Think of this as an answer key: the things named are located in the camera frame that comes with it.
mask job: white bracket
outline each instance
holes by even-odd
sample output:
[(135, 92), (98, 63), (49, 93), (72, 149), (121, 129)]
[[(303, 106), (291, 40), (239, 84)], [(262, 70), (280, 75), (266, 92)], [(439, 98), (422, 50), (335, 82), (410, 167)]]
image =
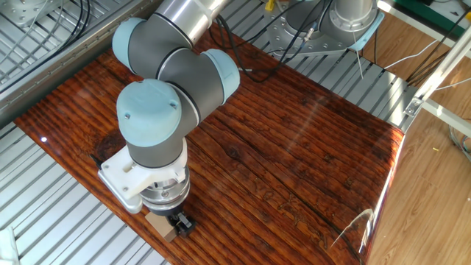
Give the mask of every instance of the white bracket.
[(446, 122), (451, 127), (457, 129), (467, 137), (471, 137), (471, 123), (463, 120), (455, 113), (452, 113), (451, 111), (447, 110), (446, 108), (431, 99), (427, 99), (427, 101), (424, 102), (422, 107), (424, 108), (424, 110), (434, 114), (437, 118)]
[(130, 213), (138, 213), (142, 209), (140, 193), (144, 189), (156, 182), (175, 180), (181, 183), (185, 180), (187, 159), (185, 139), (178, 159), (158, 169), (149, 169), (135, 163), (125, 146), (102, 164), (98, 175)]

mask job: glossy wood grain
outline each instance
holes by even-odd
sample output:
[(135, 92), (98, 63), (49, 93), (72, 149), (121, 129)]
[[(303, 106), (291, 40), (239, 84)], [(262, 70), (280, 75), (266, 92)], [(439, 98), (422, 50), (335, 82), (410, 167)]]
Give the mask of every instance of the glossy wood grain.
[[(195, 49), (214, 47), (205, 35)], [(240, 53), (247, 68), (277, 63), (251, 45)], [(187, 137), (185, 211), (198, 227), (166, 243), (145, 220), (147, 209), (123, 209), (90, 158), (105, 160), (123, 147), (116, 98), (139, 79), (108, 51), (15, 123), (172, 264), (367, 259), (371, 238), (359, 250), (369, 216), (332, 244), (364, 210), (381, 212), (402, 132), (288, 67), (263, 84), (241, 76), (227, 103)]]

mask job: metal mounting plate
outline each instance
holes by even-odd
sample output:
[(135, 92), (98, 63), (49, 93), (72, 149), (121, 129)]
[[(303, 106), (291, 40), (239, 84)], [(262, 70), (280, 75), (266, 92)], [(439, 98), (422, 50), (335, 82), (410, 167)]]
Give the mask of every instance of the metal mounting plate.
[[(265, 10), (264, 20), (265, 23), (268, 24), (272, 22), (281, 12), (283, 8), (287, 8), (287, 5), (275, 6), (273, 11)], [(296, 30), (289, 26), (286, 22), (286, 15), (282, 15), (279, 19), (270, 25), (267, 29), (267, 35), (270, 41), (270, 46), (272, 51), (276, 50), (276, 52), (272, 52), (275, 57), (281, 57), (286, 49), (286, 47), (290, 44), (291, 40), (293, 39), (294, 35), (296, 34)], [(290, 56), (293, 55), (302, 43), (302, 38), (305, 36), (305, 33), (301, 33), (300, 36), (294, 42), (294, 45), (291, 49), (286, 53), (286, 55)], [(341, 54), (345, 52), (347, 47), (339, 43), (337, 40), (334, 40), (328, 37), (325, 34), (322, 34), (319, 31), (315, 31), (312, 34), (312, 38), (310, 41), (306, 43), (304, 48), (301, 49), (299, 55), (311, 56), (311, 55), (331, 55), (331, 54)]]
[(62, 2), (64, 4), (68, 0), (48, 0), (46, 6), (41, 10), (44, 5), (44, 1), (40, 0), (2, 0), (0, 13), (7, 17), (10, 21), (20, 27), (29, 27), (35, 16), (38, 15), (38, 19), (41, 19), (45, 15), (49, 14), (52, 10), (60, 7)]

